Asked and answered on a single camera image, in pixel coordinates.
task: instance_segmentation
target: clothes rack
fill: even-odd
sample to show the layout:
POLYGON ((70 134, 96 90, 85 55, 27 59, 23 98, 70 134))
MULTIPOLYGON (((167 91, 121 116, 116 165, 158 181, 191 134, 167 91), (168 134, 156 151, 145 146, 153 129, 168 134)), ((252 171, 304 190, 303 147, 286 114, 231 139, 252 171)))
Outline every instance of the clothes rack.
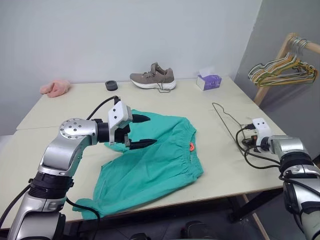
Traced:
MULTIPOLYGON (((280 59, 280 58, 283 58, 286 53, 289 51, 290 49, 290 45, 288 44, 290 42, 290 40, 293 38, 293 37, 298 37, 299 35, 295 32, 292 32, 292 33, 289 33, 281 48, 280 48, 280 51, 278 53, 278 55, 276 56, 276 59, 280 59)), ((318 53, 320 54, 320 45, 319 44, 316 44, 314 42, 308 42, 307 45, 304 47, 305 49, 309 49, 315 53, 318 53)), ((254 98, 254 102, 255 104, 257 104, 258 106, 261 104, 261 102, 263 101, 264 97, 266 96, 268 90, 269 90, 269 86, 261 86, 259 87, 258 89, 258 92, 256 93, 255 95, 255 98, 254 98)))

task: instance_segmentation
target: table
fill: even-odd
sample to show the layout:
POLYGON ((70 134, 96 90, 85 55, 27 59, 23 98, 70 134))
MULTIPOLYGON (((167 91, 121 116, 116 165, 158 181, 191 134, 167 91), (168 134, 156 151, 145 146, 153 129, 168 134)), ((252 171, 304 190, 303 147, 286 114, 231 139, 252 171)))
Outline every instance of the table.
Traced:
MULTIPOLYGON (((281 187, 278 169, 257 170, 246 164, 211 102, 223 105, 225 111, 240 123, 249 124, 250 118, 263 117, 274 134, 284 134, 282 130, 231 79, 223 78, 220 88, 205 92, 202 92, 195 82, 195 79, 179 81, 177 88, 170 93, 159 93, 156 89, 140 89, 130 82, 121 83, 119 90, 115 92, 106 92, 103 83, 75 84, 68 94, 61 97, 42 96, 1 152, 0 189, 7 191, 1 192, 0 213, 28 184, 28 179, 35 176, 42 154, 56 137, 60 123, 72 117, 86 118, 96 105, 114 94, 121 96, 132 108, 141 111, 187 117, 197 129, 197 154, 204 169, 204 174, 194 184, 131 211, 281 187)), ((110 107, 110 104, 102 107, 94 117, 106 120, 110 107)), ((239 126, 229 116, 224 115, 219 107, 217 109, 235 135, 239 126)), ((74 187, 67 193, 68 197, 72 201, 91 198, 101 166, 118 156, 120 153, 103 144, 87 147, 74 176, 74 187)), ((249 159, 257 165, 266 164, 261 159, 249 159)), ((8 215, 3 228, 10 227, 19 203, 8 215)), ((67 221, 81 219, 81 214, 72 211, 68 204, 65 204, 62 213, 66 214, 67 221)))

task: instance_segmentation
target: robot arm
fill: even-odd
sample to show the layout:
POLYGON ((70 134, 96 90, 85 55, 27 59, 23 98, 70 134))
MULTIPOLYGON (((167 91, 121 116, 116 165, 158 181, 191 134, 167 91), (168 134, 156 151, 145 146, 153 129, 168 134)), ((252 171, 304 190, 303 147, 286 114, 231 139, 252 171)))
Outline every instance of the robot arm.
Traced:
POLYGON ((22 203, 8 234, 8 240, 60 239, 66 218, 59 211, 73 186, 73 176, 86 147, 97 143, 124 143, 130 149, 147 147, 156 142, 128 138, 129 123, 141 123, 150 118, 132 114, 119 98, 108 112, 108 123, 101 119, 71 118, 59 127, 57 137, 46 148, 38 172, 22 203))
POLYGON ((286 209, 299 216, 307 240, 320 240, 320 170, 297 137, 271 135, 263 118, 252 120, 260 152, 271 152, 280 160, 286 209))

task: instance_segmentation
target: table leg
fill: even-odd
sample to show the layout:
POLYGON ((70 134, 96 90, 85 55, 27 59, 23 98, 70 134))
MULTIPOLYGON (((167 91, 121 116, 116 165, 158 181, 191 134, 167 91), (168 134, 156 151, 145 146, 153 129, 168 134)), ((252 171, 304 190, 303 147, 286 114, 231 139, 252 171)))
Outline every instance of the table leg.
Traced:
POLYGON ((277 188, 273 190, 263 191, 248 203, 240 207, 239 209, 234 209, 229 215, 229 219, 232 223, 239 222, 246 218, 248 215, 255 212, 262 205, 266 204, 276 196, 283 192, 283 188, 277 188))

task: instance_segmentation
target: tissue box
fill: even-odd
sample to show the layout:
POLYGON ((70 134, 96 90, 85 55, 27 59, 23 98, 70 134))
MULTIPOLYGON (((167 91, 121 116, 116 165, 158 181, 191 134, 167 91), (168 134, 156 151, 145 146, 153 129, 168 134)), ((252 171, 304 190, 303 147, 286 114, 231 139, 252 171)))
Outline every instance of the tissue box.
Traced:
POLYGON ((201 90, 209 90, 216 89, 220 87, 221 77, 218 75, 209 75, 205 77, 201 77, 198 75, 196 79, 196 84, 199 86, 201 90))

